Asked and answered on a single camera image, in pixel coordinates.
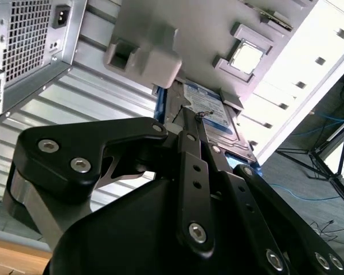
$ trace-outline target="silver bolt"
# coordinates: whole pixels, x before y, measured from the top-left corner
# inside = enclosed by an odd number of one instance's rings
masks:
[[[332,254],[329,254],[330,257],[330,261],[339,269],[339,270],[343,270],[343,265],[342,263]]]
[[[86,173],[91,169],[91,163],[83,158],[74,158],[70,162],[71,168],[79,173]]]
[[[193,142],[196,140],[196,139],[195,139],[192,135],[190,135],[190,134],[187,135],[187,138],[190,139],[190,140],[192,140]]]
[[[220,151],[220,148],[219,148],[218,146],[213,145],[213,146],[212,146],[212,149],[214,150],[215,153],[218,153],[218,154],[219,154],[219,153],[221,152],[221,151]]]
[[[248,168],[248,167],[243,167],[243,171],[245,171],[245,173],[246,173],[247,175],[249,175],[249,176],[252,176],[252,175],[253,175],[251,169]]]
[[[282,261],[272,250],[266,250],[266,258],[277,271],[282,271],[284,269]]]
[[[38,142],[38,147],[42,152],[54,153],[59,149],[59,146],[56,142],[50,139],[43,139]]]
[[[326,269],[326,270],[329,270],[330,269],[330,266],[329,266],[329,263],[325,260],[324,257],[322,257],[319,253],[315,252],[315,256],[316,256],[316,259],[317,261],[320,263],[320,265]]]
[[[159,126],[156,125],[156,124],[153,125],[153,129],[155,129],[155,130],[158,131],[158,132],[162,132],[161,127],[159,127]]]
[[[193,239],[198,243],[204,243],[206,241],[206,233],[204,228],[198,223],[192,223],[189,226],[189,233]]]

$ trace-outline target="corrugated metal panel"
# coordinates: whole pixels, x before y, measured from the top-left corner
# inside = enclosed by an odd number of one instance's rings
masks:
[[[114,2],[88,2],[73,70],[0,125],[0,199],[22,130],[43,125],[153,116],[156,98],[151,90],[103,66],[103,53],[120,8]],[[93,193],[92,208],[102,207],[152,178],[153,174],[148,172],[136,180],[121,180],[104,186]]]

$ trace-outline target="blue hard drive label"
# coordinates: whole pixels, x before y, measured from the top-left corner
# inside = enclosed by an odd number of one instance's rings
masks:
[[[222,132],[233,134],[229,129],[230,122],[219,95],[190,82],[186,82],[183,91],[185,98],[191,103],[190,106],[186,107],[195,113],[214,111],[212,115],[204,118],[205,123]]]

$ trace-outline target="power supply unit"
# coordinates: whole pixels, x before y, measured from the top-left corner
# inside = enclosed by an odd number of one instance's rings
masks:
[[[71,69],[87,0],[0,0],[0,122]]]

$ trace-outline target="blue cable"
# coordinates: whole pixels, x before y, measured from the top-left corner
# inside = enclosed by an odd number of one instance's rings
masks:
[[[318,115],[318,116],[321,116],[321,117],[325,117],[327,119],[331,119],[331,120],[335,120],[335,121],[342,121],[342,122],[344,122],[344,119],[338,119],[336,117],[325,115],[324,113],[317,113],[317,112],[315,112],[315,115]]]
[[[286,190],[286,192],[290,193],[293,197],[295,197],[296,199],[299,199],[301,201],[305,201],[305,202],[324,202],[324,201],[330,201],[332,199],[339,199],[340,197],[330,197],[330,198],[323,198],[323,199],[307,199],[307,198],[301,198],[299,196],[297,196],[296,194],[294,194],[290,189],[285,188],[284,186],[278,185],[278,184],[270,184],[270,186],[272,187],[278,187],[281,188],[283,190]]]
[[[338,122],[329,124],[329,125],[327,125],[327,126],[325,126],[325,127],[320,127],[320,128],[317,128],[317,129],[314,129],[314,130],[310,130],[310,131],[304,132],[304,133],[293,133],[293,134],[291,134],[291,136],[306,136],[306,135],[309,135],[309,134],[311,134],[311,133],[320,131],[320,130],[322,130],[322,129],[325,129],[325,128],[327,128],[327,127],[331,127],[331,126],[334,126],[334,125],[337,125],[337,124],[340,124],[340,123],[342,123],[342,121],[338,121]]]

